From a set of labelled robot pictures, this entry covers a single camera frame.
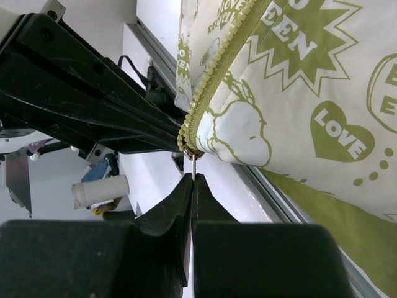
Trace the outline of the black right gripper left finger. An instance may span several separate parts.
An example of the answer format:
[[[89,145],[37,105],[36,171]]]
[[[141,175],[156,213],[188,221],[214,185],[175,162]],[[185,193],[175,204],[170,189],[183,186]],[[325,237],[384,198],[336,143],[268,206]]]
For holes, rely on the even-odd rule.
[[[2,297],[181,297],[193,180],[134,220],[1,225]]]

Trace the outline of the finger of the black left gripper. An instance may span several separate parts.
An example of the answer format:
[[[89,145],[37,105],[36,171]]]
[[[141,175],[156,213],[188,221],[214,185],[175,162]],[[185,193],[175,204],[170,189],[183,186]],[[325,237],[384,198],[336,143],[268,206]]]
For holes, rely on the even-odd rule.
[[[101,99],[47,97],[28,102],[1,94],[1,120],[73,145],[85,155],[96,145],[124,154],[178,152],[181,123],[161,93]]]
[[[101,99],[145,91],[73,30],[45,14],[17,16],[1,41],[1,94],[28,102],[49,96]]]

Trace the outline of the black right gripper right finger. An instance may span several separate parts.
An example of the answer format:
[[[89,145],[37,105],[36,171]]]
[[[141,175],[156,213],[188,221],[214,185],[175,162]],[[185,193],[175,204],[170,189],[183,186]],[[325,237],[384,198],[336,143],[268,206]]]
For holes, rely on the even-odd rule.
[[[195,297],[352,297],[341,252],[322,226],[241,223],[204,175],[192,189]]]

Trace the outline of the metal zipper pull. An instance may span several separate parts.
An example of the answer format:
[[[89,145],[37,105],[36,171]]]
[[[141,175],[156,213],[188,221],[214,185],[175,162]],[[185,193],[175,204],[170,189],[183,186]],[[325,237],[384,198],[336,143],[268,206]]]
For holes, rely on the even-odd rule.
[[[191,161],[192,180],[195,181],[197,173],[197,160],[199,160],[205,153],[200,150],[193,150],[188,145],[185,145],[183,152],[184,155]]]

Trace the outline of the cream printed hooded jacket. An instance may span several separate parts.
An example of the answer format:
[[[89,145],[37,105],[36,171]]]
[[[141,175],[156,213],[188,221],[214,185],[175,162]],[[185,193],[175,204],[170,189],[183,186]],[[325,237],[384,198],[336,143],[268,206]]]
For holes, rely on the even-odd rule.
[[[396,222],[396,2],[182,1],[181,150]]]

